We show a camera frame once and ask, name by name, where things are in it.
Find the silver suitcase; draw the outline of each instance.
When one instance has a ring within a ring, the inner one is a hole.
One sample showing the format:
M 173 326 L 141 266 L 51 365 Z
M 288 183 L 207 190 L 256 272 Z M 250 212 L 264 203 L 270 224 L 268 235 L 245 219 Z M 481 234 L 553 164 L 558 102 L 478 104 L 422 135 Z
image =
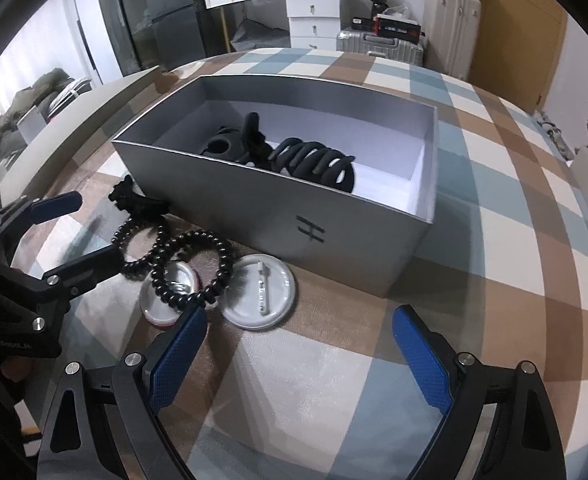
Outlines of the silver suitcase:
M 423 47 L 420 44 L 398 38 L 380 38 L 363 30 L 346 28 L 339 32 L 336 49 L 423 66 Z

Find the plaid tablecloth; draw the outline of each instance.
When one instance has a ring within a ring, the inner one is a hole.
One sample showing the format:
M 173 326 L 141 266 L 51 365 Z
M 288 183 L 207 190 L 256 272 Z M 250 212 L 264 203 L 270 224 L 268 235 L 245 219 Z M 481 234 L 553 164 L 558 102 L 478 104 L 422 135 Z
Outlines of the plaid tablecloth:
M 261 49 L 174 73 L 176 85 L 214 73 L 349 82 L 434 105 L 440 119 L 436 219 L 389 300 L 293 268 L 298 302 L 279 328 L 242 332 L 210 312 L 207 340 L 161 414 L 199 479 L 404 478 L 440 414 L 424 402 L 392 339 L 399 302 L 411 303 L 457 351 L 486 364 L 535 362 L 568 478 L 588 477 L 588 209 L 527 114 L 430 70 L 340 52 Z M 126 171 L 109 142 L 73 164 L 52 193 L 77 189 L 83 207 L 33 228 L 17 264 L 40 276 L 107 244 L 125 215 L 106 196 Z M 136 238 L 130 254 L 140 256 L 149 243 Z M 204 279 L 214 265 L 207 255 L 194 262 Z M 30 384 L 41 424 L 42 400 L 47 406 L 65 363 L 109 365 L 156 333 L 136 306 L 139 288 L 119 276 L 73 303 L 64 355 L 40 362 Z

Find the cardboard box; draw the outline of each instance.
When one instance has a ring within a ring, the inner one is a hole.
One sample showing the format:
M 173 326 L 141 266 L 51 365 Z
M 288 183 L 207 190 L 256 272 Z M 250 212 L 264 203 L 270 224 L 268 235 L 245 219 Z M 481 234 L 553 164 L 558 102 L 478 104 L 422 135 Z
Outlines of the cardboard box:
M 356 156 L 349 194 L 200 153 L 249 112 L 273 145 L 317 140 Z M 114 147 L 143 192 L 200 226 L 384 297 L 434 219 L 434 107 L 340 82 L 201 76 L 124 127 Z

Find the plastic bag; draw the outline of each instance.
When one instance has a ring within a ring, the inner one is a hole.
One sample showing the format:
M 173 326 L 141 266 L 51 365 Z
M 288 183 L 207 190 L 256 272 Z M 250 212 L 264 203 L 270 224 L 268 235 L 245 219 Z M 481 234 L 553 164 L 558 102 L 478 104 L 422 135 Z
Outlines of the plastic bag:
M 412 9 L 410 9 L 407 5 L 400 4 L 395 7 L 388 7 L 383 11 L 383 14 L 386 16 L 392 16 L 394 18 L 400 18 L 402 20 L 412 20 Z

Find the black hair tie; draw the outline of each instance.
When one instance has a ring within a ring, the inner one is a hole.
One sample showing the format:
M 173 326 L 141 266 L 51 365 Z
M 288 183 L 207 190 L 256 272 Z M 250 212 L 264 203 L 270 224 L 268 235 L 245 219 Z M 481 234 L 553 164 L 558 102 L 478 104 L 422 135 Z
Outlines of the black hair tie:
M 190 247 L 194 251 L 215 250 L 218 253 L 218 271 L 214 279 L 203 290 L 191 294 L 173 291 L 165 280 L 165 267 L 178 251 Z M 212 231 L 197 229 L 181 233 L 158 250 L 152 261 L 152 287 L 161 301 L 178 310 L 184 310 L 190 304 L 205 307 L 205 302 L 214 303 L 225 290 L 232 276 L 234 253 L 232 244 Z
M 155 219 L 135 218 L 130 216 L 125 223 L 119 227 L 119 230 L 114 233 L 112 244 L 119 249 L 122 249 L 133 234 L 146 227 L 152 226 L 156 227 L 157 230 L 156 242 L 142 258 L 139 258 L 134 262 L 125 262 L 122 271 L 125 276 L 139 276 L 149 272 L 154 257 L 170 238 L 170 227 L 163 216 L 158 216 Z

